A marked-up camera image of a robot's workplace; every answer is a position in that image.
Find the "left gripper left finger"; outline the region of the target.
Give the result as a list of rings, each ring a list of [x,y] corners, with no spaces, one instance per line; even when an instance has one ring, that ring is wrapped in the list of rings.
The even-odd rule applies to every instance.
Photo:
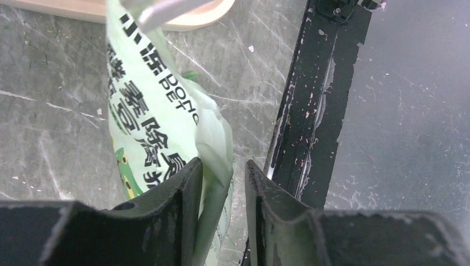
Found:
[[[203,164],[111,210],[79,201],[2,201],[2,265],[190,265]]]

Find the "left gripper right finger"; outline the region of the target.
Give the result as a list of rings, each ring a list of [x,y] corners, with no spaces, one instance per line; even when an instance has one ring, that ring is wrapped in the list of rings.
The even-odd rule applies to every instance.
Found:
[[[251,265],[468,265],[444,216],[424,211],[317,210],[245,166]]]

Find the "green cat litter bag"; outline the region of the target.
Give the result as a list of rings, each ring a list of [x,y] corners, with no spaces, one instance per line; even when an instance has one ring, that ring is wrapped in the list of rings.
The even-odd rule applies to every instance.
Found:
[[[180,74],[162,30],[142,32],[120,1],[106,3],[106,44],[109,130],[128,198],[200,158],[203,182],[192,265],[217,265],[234,189],[229,123],[205,89]]]

